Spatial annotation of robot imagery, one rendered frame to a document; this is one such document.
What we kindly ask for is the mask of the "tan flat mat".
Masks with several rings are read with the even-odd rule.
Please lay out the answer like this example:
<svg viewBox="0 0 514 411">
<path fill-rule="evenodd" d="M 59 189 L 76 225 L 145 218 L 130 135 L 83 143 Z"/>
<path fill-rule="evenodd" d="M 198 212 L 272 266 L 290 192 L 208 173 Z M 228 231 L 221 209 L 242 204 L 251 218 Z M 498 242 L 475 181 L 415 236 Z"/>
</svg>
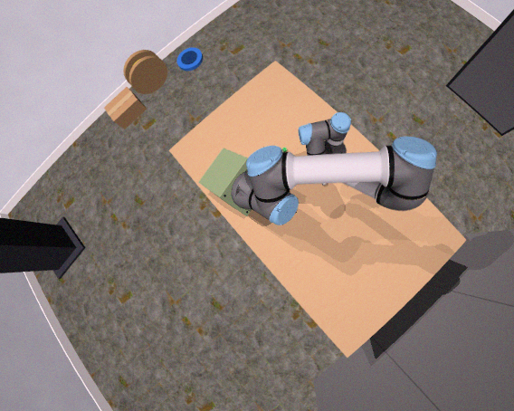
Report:
<svg viewBox="0 0 514 411">
<path fill-rule="evenodd" d="M 298 149 L 295 151 L 295 153 L 293 154 L 294 156 L 307 156 L 307 150 L 306 150 L 306 145 L 301 145 L 298 147 Z"/>
</svg>

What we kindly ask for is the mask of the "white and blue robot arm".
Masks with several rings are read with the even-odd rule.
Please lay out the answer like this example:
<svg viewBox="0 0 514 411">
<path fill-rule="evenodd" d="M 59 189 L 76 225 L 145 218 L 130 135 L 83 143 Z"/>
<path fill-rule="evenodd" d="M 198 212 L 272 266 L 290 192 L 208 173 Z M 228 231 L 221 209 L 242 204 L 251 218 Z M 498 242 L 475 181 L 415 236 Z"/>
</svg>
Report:
<svg viewBox="0 0 514 411">
<path fill-rule="evenodd" d="M 307 156 L 282 153 L 277 146 L 254 151 L 246 161 L 248 171 L 233 183 L 234 203 L 284 225 L 299 206 L 290 193 L 296 185 L 343 183 L 388 209 L 407 211 L 420 206 L 436 166 L 434 146 L 423 139 L 400 137 L 377 152 L 326 154 L 325 140 L 343 140 L 350 125 L 351 118 L 337 112 L 331 119 L 300 126 L 300 143 L 306 145 Z"/>
</svg>

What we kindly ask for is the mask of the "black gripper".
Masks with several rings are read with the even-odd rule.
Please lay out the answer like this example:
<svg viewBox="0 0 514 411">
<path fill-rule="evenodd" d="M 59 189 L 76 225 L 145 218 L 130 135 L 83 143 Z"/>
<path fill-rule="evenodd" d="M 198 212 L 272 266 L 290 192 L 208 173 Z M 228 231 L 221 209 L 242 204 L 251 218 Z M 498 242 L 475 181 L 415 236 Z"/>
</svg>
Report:
<svg viewBox="0 0 514 411">
<path fill-rule="evenodd" d="M 342 141 L 344 141 L 344 139 Z M 331 139 L 325 140 L 326 154 L 347 153 L 346 146 L 342 141 L 336 142 Z"/>
</svg>

